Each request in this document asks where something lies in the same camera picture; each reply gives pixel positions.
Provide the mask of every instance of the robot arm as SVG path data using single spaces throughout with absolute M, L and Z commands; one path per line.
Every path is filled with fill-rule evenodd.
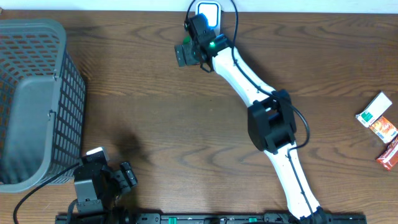
M 239 52 L 234 48 L 236 63 L 244 70 L 245 74 L 250 77 L 259 87 L 263 90 L 272 93 L 275 91 L 273 87 L 264 83 L 240 57 Z M 243 74 L 234 65 L 231 48 L 227 47 L 222 51 L 218 52 L 218 55 L 212 58 L 212 64 L 214 71 L 221 75 L 238 93 L 248 108 L 253 105 L 255 101 L 263 101 L 268 98 L 267 95 L 259 92 Z M 292 164 L 288 159 L 289 149 L 296 146 L 296 143 L 288 143 L 285 146 L 280 147 L 277 150 L 277 154 L 271 153 L 264 150 L 265 154 L 271 160 L 275 167 L 279 180 L 286 194 L 287 206 L 293 216 L 300 219 L 303 217 L 309 217 L 312 213 L 317 211 L 320 206 L 319 202 L 313 196 L 310 187 L 308 186 L 307 180 L 304 176 L 303 170 L 300 165 L 299 158 L 297 157 L 297 150 L 290 152 L 290 156 L 293 162 L 294 169 L 296 170 L 298 179 L 302 184 L 303 191 L 307 196 L 308 202 L 312 211 L 310 211 L 307 202 L 302 194 L 299 183 L 296 180 Z
M 207 63 L 217 74 L 221 75 L 238 93 L 248 108 L 248 131 L 254 145 L 269 157 L 287 198 L 287 206 L 293 216 L 299 220 L 318 215 L 319 202 L 313 196 L 301 168 L 294 133 L 296 125 L 293 110 L 288 106 L 289 94 L 264 83 L 243 61 L 238 50 L 224 36 L 216 37 L 206 25 L 203 14 L 189 18 L 186 29 L 192 41 L 175 46 L 178 64 L 194 65 Z M 262 90 L 283 98 L 274 100 L 260 92 L 239 70 L 232 58 L 234 49 L 235 63 Z

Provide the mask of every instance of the laundry basket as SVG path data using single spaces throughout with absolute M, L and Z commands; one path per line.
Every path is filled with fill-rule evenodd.
M 77 163 L 85 90 L 61 24 L 0 21 L 0 192 L 27 190 Z

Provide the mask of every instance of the wooden table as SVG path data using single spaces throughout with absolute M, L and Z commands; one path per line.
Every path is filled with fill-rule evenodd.
M 52 18 L 88 80 L 83 152 L 109 149 L 130 161 L 139 186 L 130 209 L 164 213 L 286 210 L 269 159 L 247 134 L 246 107 L 217 74 L 179 68 L 174 45 L 184 12 L 4 11 L 0 19 Z M 313 193 L 332 212 L 363 212 L 368 223 L 398 220 L 398 168 L 375 158 L 382 141 L 354 115 L 381 90 L 398 124 L 398 16 L 241 13 L 237 46 L 248 65 L 286 89 L 311 127 L 299 156 Z M 231 37 L 234 14 L 223 16 Z M 298 142 L 305 132 L 296 119 Z M 0 195 L 0 223 L 27 192 Z M 53 223 L 75 199 L 73 183 L 47 186 L 19 210 L 20 223 Z

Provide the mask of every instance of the green connector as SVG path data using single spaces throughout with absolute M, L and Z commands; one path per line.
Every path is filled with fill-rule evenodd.
M 184 41 L 182 42 L 183 44 L 187 44 L 187 43 L 189 43 L 189 42 L 191 42 L 191 37 L 190 36 L 187 36 L 186 38 L 184 38 Z
M 177 224 L 177 218 L 169 218 L 169 224 Z

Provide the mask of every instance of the basket mesh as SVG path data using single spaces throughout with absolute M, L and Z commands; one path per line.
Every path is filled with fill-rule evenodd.
M 65 53 L 62 70 L 62 85 L 58 113 L 55 120 L 53 162 L 46 181 L 62 170 L 77 163 L 81 148 L 81 129 L 86 86 L 74 66 L 68 52 Z M 73 170 L 59 177 L 53 183 L 64 183 L 72 178 Z
M 64 37 L 59 37 L 56 29 L 43 26 L 14 30 L 1 32 L 0 27 L 0 182 L 23 182 L 36 172 L 36 166 L 40 166 L 38 163 L 24 168 L 24 164 L 29 163 L 27 155 L 16 162 L 2 157 L 7 147 L 7 129 L 16 87 L 29 77 L 53 76 L 61 81 L 61 88 L 58 109 L 55 111 L 52 159 L 50 168 L 40 180 L 43 182 L 76 163 L 80 156 L 85 83 L 66 50 L 62 65 L 56 65 L 58 51 L 65 49 L 65 46 L 60 45 L 60 38 Z M 61 72 L 57 78 L 55 69 L 59 68 Z M 52 183 L 67 182 L 72 178 L 72 173 L 73 170 L 70 170 Z

